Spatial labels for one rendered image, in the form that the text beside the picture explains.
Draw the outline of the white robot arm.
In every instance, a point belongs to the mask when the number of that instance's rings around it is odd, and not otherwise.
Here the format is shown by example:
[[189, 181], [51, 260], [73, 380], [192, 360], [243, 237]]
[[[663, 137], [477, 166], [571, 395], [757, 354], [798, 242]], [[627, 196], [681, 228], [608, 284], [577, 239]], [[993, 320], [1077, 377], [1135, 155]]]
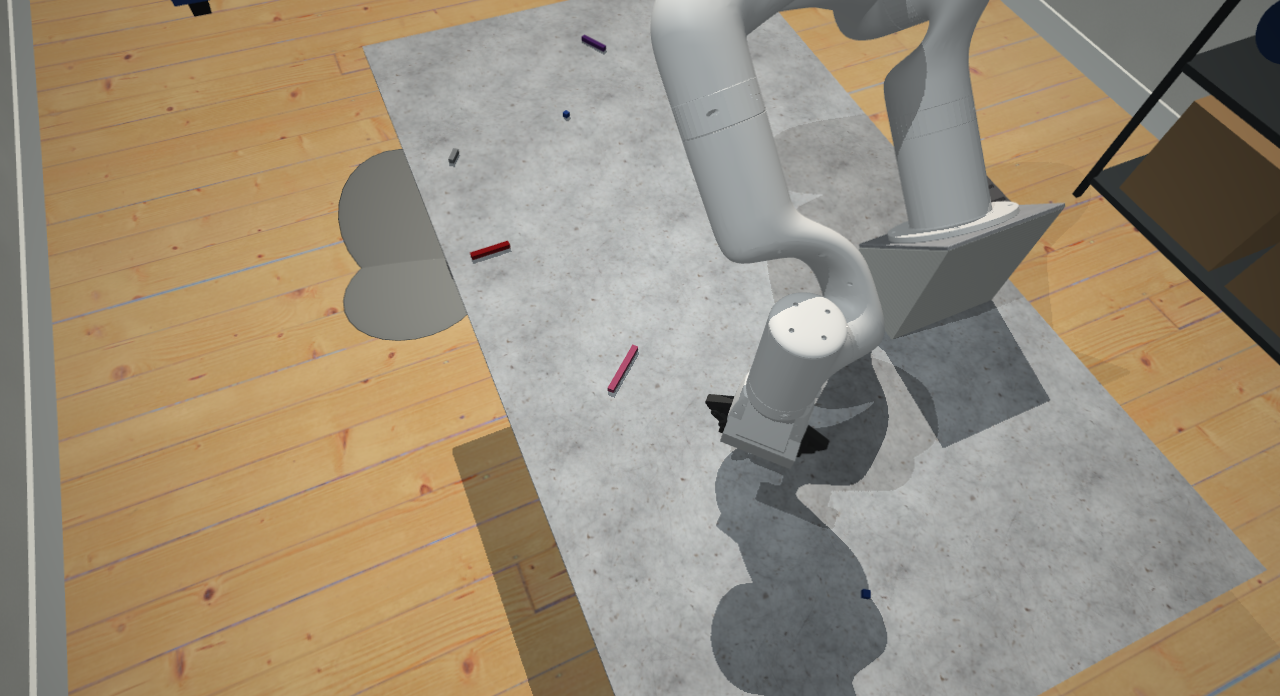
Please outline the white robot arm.
[[723, 444], [791, 470], [800, 447], [790, 438], [795, 418], [820, 397], [832, 374], [865, 357], [884, 336], [867, 260], [852, 242], [794, 207], [748, 35], [777, 12], [803, 8], [833, 12], [838, 29], [852, 40], [929, 20], [922, 44], [884, 78], [910, 221], [890, 228], [888, 239], [951, 239], [1019, 212], [1015, 201], [989, 198], [972, 91], [969, 49], [988, 3], [655, 0], [653, 52], [722, 253], [735, 264], [803, 260], [822, 290], [776, 301], [748, 374], [746, 409], [741, 421], [730, 415]]

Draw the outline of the pink rod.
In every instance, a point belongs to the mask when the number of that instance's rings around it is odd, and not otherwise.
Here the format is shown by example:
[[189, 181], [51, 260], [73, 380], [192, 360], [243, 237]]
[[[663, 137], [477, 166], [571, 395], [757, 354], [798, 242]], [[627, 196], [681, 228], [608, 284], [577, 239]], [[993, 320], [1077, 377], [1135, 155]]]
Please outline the pink rod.
[[631, 345], [631, 348], [630, 348], [628, 353], [626, 354], [622, 365], [620, 365], [618, 371], [614, 374], [613, 380], [609, 383], [608, 391], [614, 391], [616, 386], [618, 386], [618, 383], [620, 383], [620, 380], [622, 380], [623, 374], [627, 371], [628, 365], [632, 362], [632, 360], [634, 360], [634, 357], [636, 354], [636, 351], [637, 351], [637, 345]]

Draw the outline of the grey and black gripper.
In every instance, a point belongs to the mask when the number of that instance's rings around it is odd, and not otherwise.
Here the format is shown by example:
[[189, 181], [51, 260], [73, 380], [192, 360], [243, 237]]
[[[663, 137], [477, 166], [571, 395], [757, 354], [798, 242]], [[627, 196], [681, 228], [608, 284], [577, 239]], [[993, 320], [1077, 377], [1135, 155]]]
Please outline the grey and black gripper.
[[[748, 381], [748, 374], [740, 383], [735, 397], [708, 394], [705, 403], [710, 409], [710, 415], [714, 415], [717, 421], [719, 421], [721, 426], [719, 432], [724, 431], [724, 426], [730, 418], [730, 415], [732, 415], [733, 418], [739, 418], [739, 421], [741, 421], [749, 400], [746, 391], [746, 381]], [[827, 447], [829, 444], [828, 438], [824, 438], [822, 432], [818, 432], [817, 430], [812, 429], [809, 423], [814, 406], [815, 400], [813, 400], [810, 408], [806, 408], [806, 412], [801, 415], [801, 417], [795, 418], [794, 429], [790, 432], [791, 440], [799, 441], [800, 444], [797, 455], [814, 454], [815, 452], [827, 450]]]

